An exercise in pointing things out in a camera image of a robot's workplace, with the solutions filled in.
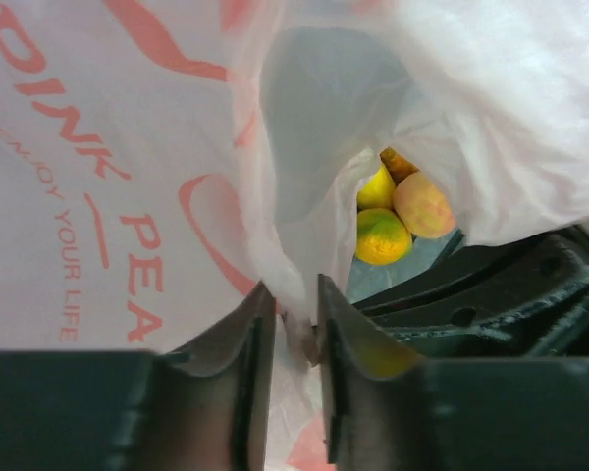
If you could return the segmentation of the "pink peach plastic bag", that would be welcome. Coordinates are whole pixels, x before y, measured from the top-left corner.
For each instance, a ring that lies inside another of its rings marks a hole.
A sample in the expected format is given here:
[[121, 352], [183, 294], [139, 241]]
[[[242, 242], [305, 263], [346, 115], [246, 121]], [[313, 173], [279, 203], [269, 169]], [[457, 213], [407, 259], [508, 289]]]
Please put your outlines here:
[[0, 346], [348, 280], [384, 147], [473, 245], [589, 217], [589, 1], [0, 1]]

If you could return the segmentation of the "yellow green red mango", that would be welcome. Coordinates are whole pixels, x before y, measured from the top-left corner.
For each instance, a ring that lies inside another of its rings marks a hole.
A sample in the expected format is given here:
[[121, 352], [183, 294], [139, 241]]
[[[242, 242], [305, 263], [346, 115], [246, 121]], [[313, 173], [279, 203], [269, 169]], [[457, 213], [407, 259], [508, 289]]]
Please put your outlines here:
[[357, 214], [355, 257], [369, 265], [397, 262], [412, 249], [412, 234], [395, 212], [374, 208]]

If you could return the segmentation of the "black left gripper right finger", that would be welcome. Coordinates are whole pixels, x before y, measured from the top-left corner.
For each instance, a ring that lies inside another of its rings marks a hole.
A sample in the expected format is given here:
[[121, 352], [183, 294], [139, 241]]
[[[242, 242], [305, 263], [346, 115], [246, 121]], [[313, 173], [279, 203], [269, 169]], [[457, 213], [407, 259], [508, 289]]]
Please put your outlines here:
[[460, 470], [458, 364], [394, 340], [317, 279], [327, 459], [339, 470]]

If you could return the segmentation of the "yellow toy mango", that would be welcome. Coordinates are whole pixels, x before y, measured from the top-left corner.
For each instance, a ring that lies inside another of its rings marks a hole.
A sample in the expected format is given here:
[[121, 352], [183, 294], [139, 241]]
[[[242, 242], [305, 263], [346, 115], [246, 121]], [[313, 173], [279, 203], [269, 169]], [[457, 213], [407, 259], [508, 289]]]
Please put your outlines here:
[[384, 164], [368, 183], [358, 192], [356, 201], [359, 210], [393, 210], [396, 184]]

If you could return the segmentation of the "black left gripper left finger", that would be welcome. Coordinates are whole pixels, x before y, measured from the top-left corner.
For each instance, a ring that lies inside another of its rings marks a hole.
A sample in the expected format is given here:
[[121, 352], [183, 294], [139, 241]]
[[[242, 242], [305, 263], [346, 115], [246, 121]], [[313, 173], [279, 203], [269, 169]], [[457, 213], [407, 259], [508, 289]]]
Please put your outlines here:
[[261, 470], [276, 301], [258, 283], [230, 314], [141, 362], [105, 470]]

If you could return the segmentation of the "toy peach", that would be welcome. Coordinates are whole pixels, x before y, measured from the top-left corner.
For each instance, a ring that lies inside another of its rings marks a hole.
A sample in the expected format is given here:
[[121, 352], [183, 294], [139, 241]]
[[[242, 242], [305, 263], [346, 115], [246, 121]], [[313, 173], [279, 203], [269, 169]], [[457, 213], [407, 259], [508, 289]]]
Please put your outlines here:
[[437, 239], [455, 229], [455, 217], [445, 195], [423, 172], [413, 173], [398, 184], [393, 203], [399, 218], [414, 236]]

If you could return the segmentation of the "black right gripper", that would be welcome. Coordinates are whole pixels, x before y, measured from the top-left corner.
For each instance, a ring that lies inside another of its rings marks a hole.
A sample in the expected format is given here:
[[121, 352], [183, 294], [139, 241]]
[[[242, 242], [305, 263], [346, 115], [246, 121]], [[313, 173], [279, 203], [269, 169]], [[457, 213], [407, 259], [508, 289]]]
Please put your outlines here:
[[589, 356], [589, 233], [496, 247], [454, 236], [424, 273], [354, 306], [430, 357]]

